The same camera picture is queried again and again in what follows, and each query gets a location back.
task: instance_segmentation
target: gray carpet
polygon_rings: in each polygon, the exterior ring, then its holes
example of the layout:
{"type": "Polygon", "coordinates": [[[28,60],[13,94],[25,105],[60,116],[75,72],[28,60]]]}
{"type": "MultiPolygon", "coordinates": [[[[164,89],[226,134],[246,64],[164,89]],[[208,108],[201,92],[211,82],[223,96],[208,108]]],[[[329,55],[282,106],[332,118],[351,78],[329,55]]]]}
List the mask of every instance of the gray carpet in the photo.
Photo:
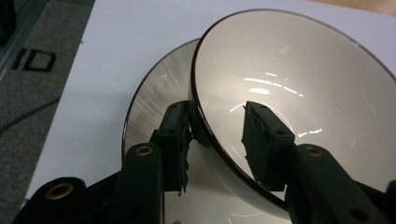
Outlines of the gray carpet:
{"type": "Polygon", "coordinates": [[[0,80],[0,224],[11,223],[23,203],[92,5],[48,1],[8,55],[0,80]]]}

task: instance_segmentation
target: brass screw insert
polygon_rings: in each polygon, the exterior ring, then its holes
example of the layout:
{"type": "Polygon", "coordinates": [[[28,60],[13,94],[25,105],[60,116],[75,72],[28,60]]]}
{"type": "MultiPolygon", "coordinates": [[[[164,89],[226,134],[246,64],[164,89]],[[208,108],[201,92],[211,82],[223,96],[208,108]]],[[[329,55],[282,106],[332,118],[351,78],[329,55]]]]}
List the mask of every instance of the brass screw insert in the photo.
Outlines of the brass screw insert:
{"type": "Polygon", "coordinates": [[[140,147],[136,150],[136,154],[139,156],[147,156],[153,151],[152,147],[140,147]]]}
{"type": "Polygon", "coordinates": [[[62,182],[50,188],[46,193],[46,198],[52,201],[59,200],[71,193],[73,189],[74,186],[72,184],[62,182]]]}
{"type": "Polygon", "coordinates": [[[314,157],[320,157],[323,155],[323,152],[316,147],[305,147],[304,150],[306,153],[314,157]]]}

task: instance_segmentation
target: white table surface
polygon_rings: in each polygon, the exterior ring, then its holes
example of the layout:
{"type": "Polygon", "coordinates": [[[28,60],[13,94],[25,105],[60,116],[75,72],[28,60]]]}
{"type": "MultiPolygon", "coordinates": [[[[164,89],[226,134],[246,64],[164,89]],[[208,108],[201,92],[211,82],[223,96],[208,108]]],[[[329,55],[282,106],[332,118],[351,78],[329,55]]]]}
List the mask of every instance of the white table surface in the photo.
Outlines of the white table surface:
{"type": "Polygon", "coordinates": [[[149,69],[215,21],[251,8],[324,21],[396,74],[396,18],[388,15],[302,0],[96,0],[26,198],[61,176],[89,186],[116,173],[127,109],[149,69]]]}

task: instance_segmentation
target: white bowl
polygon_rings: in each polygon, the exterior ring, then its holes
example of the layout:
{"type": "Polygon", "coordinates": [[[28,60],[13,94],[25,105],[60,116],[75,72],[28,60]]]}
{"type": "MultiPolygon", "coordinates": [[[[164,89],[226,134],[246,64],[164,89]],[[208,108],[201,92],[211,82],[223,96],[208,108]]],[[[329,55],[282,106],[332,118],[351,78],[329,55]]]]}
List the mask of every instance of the white bowl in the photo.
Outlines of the white bowl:
{"type": "MultiPolygon", "coordinates": [[[[148,72],[127,113],[122,155],[128,148],[150,139],[170,104],[188,99],[191,60],[197,43],[198,40],[194,40],[172,50],[148,72]]],[[[174,223],[177,219],[183,224],[290,223],[232,195],[208,169],[201,155],[202,148],[195,141],[190,147],[187,192],[180,197],[177,192],[165,192],[165,223],[174,223]]]]}
{"type": "Polygon", "coordinates": [[[230,191],[277,216],[282,203],[253,180],[245,159],[246,101],[269,106],[296,144],[327,148],[352,178],[384,191],[396,178],[395,84],[347,35],[278,10],[244,11],[215,23],[200,39],[191,69],[197,125],[208,137],[204,145],[216,150],[204,157],[230,191]]]}

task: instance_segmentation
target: bowl rim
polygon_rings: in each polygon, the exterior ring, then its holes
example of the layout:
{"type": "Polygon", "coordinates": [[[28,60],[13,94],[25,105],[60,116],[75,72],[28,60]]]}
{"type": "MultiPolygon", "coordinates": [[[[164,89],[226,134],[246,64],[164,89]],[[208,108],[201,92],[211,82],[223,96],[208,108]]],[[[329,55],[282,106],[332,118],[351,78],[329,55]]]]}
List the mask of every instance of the bowl rim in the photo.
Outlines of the bowl rim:
{"type": "Polygon", "coordinates": [[[342,32],[342,31],[330,26],[330,24],[327,24],[327,23],[325,23],[323,21],[319,21],[317,19],[314,19],[312,17],[306,16],[304,14],[297,13],[297,12],[292,12],[292,11],[287,11],[287,10],[282,10],[282,9],[273,9],[273,8],[255,8],[255,9],[242,10],[242,11],[238,11],[238,12],[235,12],[233,14],[230,14],[230,15],[228,15],[226,17],[223,17],[222,19],[220,19],[220,20],[216,21],[215,23],[213,23],[205,31],[205,33],[201,36],[197,47],[195,48],[195,52],[193,54],[192,62],[191,62],[191,78],[190,78],[191,86],[190,86],[190,88],[191,88],[192,100],[193,100],[193,103],[195,105],[195,109],[197,110],[199,120],[203,124],[203,127],[205,129],[206,135],[208,136],[213,148],[220,154],[220,156],[223,158],[225,163],[231,168],[231,170],[233,170],[233,172],[238,177],[240,177],[243,182],[245,182],[248,186],[250,186],[258,194],[263,196],[265,199],[267,199],[271,203],[274,203],[275,205],[279,206],[280,208],[283,208],[283,209],[287,210],[285,201],[279,199],[273,193],[271,193],[270,191],[268,191],[265,188],[263,188],[262,186],[260,186],[252,177],[250,177],[244,170],[242,170],[242,168],[240,168],[238,166],[238,164],[236,164],[235,161],[233,161],[233,159],[227,153],[226,149],[221,145],[221,143],[219,142],[218,138],[214,135],[212,129],[210,128],[210,125],[209,125],[209,123],[208,123],[208,121],[207,121],[207,119],[205,117],[205,113],[204,113],[203,107],[202,107],[202,105],[200,103],[199,96],[198,96],[197,84],[196,84],[196,79],[195,79],[196,78],[195,68],[196,68],[198,54],[199,54],[199,51],[200,51],[200,48],[201,48],[202,44],[205,42],[205,38],[208,36],[208,34],[213,29],[215,29],[215,27],[217,27],[223,21],[225,21],[225,20],[227,20],[227,19],[229,19],[231,17],[240,15],[240,14],[251,13],[251,12],[278,12],[278,13],[285,13],[285,14],[289,14],[289,15],[292,15],[292,16],[308,19],[310,21],[316,22],[317,24],[323,25],[324,27],[327,27],[327,28],[333,30],[334,32],[338,33],[339,35],[342,35],[343,37],[347,38],[352,43],[355,43],[359,48],[361,48],[365,53],[367,53],[373,60],[375,60],[380,66],[382,66],[382,68],[391,77],[393,77],[393,79],[395,81],[396,81],[396,77],[390,72],[390,70],[380,60],[378,60],[374,56],[374,54],[372,52],[370,52],[367,48],[365,48],[363,45],[361,45],[358,41],[356,41],[355,39],[353,39],[349,35],[347,35],[344,32],[342,32]]]}
{"type": "Polygon", "coordinates": [[[126,113],[126,117],[125,117],[125,121],[124,121],[124,125],[122,127],[122,141],[121,141],[121,162],[124,161],[124,157],[126,154],[126,151],[128,150],[128,148],[126,147],[126,135],[128,132],[128,125],[129,125],[129,118],[131,117],[131,113],[133,112],[132,108],[134,106],[134,102],[137,98],[137,95],[139,95],[139,92],[141,91],[141,89],[143,88],[143,86],[145,86],[145,82],[146,80],[149,78],[150,74],[157,68],[157,66],[159,64],[161,64],[163,62],[163,60],[165,60],[166,58],[168,58],[169,55],[172,55],[175,51],[180,50],[181,48],[192,44],[194,42],[197,42],[199,40],[199,38],[194,38],[193,40],[190,40],[188,42],[185,42],[184,44],[181,44],[179,46],[177,46],[176,48],[172,49],[171,51],[169,51],[168,53],[166,53],[164,56],[161,57],[161,59],[156,62],[149,70],[148,72],[145,74],[145,76],[143,77],[142,81],[139,83],[139,86],[137,87],[136,91],[134,92],[134,96],[131,100],[131,103],[128,106],[128,111],[126,113]]]}

